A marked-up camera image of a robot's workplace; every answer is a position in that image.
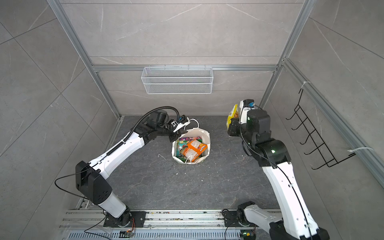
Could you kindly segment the yellow snack packet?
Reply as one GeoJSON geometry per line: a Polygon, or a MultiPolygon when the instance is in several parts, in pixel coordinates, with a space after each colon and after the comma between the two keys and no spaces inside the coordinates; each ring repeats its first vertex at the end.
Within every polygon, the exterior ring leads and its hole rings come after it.
{"type": "Polygon", "coordinates": [[[238,117],[239,117],[238,104],[235,104],[227,118],[227,122],[226,122],[227,129],[229,129],[232,119],[237,119],[238,117]]]}

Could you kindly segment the floral paper bag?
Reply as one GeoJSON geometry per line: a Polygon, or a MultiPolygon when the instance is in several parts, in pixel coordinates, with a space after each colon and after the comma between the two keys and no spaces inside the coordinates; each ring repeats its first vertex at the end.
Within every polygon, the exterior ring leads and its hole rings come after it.
{"type": "Polygon", "coordinates": [[[180,138],[172,143],[173,159],[185,165],[195,165],[203,162],[211,153],[211,136],[206,130],[200,128],[200,124],[195,119],[190,119],[195,122],[197,127],[186,130],[180,138]]]}

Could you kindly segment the orange snack packet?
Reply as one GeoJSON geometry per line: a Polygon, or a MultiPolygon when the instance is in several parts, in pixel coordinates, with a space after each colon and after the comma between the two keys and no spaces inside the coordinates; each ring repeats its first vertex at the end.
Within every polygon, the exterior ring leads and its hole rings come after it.
{"type": "Polygon", "coordinates": [[[198,140],[193,140],[182,149],[181,153],[187,162],[193,163],[207,149],[208,145],[201,143],[198,140]]]}

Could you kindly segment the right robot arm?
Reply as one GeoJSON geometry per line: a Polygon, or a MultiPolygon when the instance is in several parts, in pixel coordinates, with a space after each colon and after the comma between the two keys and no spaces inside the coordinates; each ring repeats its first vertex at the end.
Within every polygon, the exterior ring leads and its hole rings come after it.
{"type": "Polygon", "coordinates": [[[263,169],[277,198],[281,217],[253,202],[238,206],[241,224],[255,224],[273,240],[328,240],[327,230],[320,228],[300,192],[291,157],[285,144],[271,137],[271,118],[262,109],[234,106],[228,116],[228,134],[240,137],[245,153],[263,169]]]}

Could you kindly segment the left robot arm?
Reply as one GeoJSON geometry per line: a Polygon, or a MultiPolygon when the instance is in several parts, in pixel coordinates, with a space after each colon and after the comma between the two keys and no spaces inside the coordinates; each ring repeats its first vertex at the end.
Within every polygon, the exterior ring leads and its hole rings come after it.
{"type": "Polygon", "coordinates": [[[135,151],[157,137],[168,137],[171,142],[185,133],[190,119],[180,115],[174,107],[159,107],[144,114],[117,144],[86,163],[76,165],[76,188],[109,217],[123,222],[129,217],[129,208],[114,194],[107,179],[113,171],[135,151]]]}

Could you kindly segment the green snack packet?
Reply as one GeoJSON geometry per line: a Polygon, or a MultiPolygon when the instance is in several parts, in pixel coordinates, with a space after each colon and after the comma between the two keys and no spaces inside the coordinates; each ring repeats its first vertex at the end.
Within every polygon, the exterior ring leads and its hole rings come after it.
{"type": "Polygon", "coordinates": [[[177,140],[177,152],[176,156],[181,157],[182,156],[182,149],[191,141],[198,140],[199,142],[203,142],[201,137],[183,137],[177,140]]]}

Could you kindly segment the small green circuit board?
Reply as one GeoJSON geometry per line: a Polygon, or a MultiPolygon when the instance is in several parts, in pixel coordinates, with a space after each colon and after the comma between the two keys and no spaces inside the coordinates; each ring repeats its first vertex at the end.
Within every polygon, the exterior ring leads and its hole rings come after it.
{"type": "Polygon", "coordinates": [[[241,240],[255,240],[256,234],[254,233],[254,231],[241,230],[240,238],[241,240]]]}

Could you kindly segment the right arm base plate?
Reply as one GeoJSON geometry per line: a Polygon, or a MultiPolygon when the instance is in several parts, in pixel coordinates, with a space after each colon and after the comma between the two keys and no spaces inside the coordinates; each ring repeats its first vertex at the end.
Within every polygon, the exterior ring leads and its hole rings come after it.
{"type": "Polygon", "coordinates": [[[249,227],[250,224],[244,224],[240,222],[238,214],[236,211],[229,211],[228,209],[223,209],[221,214],[224,218],[225,227],[249,227]]]}

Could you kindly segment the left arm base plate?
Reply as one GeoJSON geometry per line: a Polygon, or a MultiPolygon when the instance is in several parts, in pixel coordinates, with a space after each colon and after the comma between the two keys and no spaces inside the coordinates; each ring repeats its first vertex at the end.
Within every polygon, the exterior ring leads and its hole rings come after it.
{"type": "Polygon", "coordinates": [[[142,228],[146,219],[145,211],[125,211],[119,218],[114,218],[111,214],[106,214],[104,227],[111,228],[142,228]]]}

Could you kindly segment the aluminium mounting rail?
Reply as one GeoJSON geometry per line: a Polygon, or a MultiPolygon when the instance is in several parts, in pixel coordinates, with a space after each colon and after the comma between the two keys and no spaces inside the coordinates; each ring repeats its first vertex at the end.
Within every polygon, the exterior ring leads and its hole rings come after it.
{"type": "MultiPolygon", "coordinates": [[[[160,229],[225,229],[221,209],[197,210],[132,210],[145,211],[146,219],[142,228],[136,230],[160,229]]],[[[68,210],[59,222],[59,229],[80,229],[90,227],[105,217],[102,210],[68,210]]],[[[231,228],[257,228],[254,224],[249,227],[231,228]]]]}

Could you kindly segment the aluminium frame profile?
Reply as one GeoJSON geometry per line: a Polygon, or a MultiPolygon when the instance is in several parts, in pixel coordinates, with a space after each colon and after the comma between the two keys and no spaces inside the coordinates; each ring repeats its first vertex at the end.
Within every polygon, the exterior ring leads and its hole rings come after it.
{"type": "MultiPolygon", "coordinates": [[[[68,16],[66,15],[62,4],[59,1],[49,1],[49,6],[56,15],[59,23],[63,27],[65,33],[69,37],[71,43],[75,47],[75,50],[79,54],[81,60],[84,62],[86,69],[91,74],[93,80],[96,81],[97,86],[101,90],[108,104],[110,105],[113,113],[117,118],[121,116],[116,104],[108,93],[105,85],[98,73],[100,71],[140,71],[145,68],[145,65],[93,65],[91,59],[86,52],[83,44],[81,43],[76,31],[74,30],[68,16]]],[[[362,137],[352,128],[352,126],[338,113],[338,111],[326,100],[326,98],[320,93],[320,91],[309,83],[308,78],[299,70],[299,68],[292,62],[289,56],[294,49],[294,46],[301,34],[309,15],[313,10],[316,1],[305,1],[303,7],[299,13],[297,21],[294,25],[293,32],[288,38],[288,42],[283,50],[282,56],[275,65],[157,65],[160,69],[177,69],[188,70],[197,68],[211,68],[216,71],[272,71],[273,75],[268,83],[267,89],[262,97],[260,105],[263,107],[266,105],[273,88],[275,87],[278,77],[281,75],[282,70],[287,70],[290,75],[302,85],[300,93],[305,92],[312,102],[322,111],[325,117],[333,125],[333,127],[339,132],[343,139],[350,147],[357,147],[357,155],[368,168],[371,174],[379,182],[380,185],[384,184],[384,163],[381,158],[373,150],[368,150],[368,144],[362,139],[362,137]]]]}

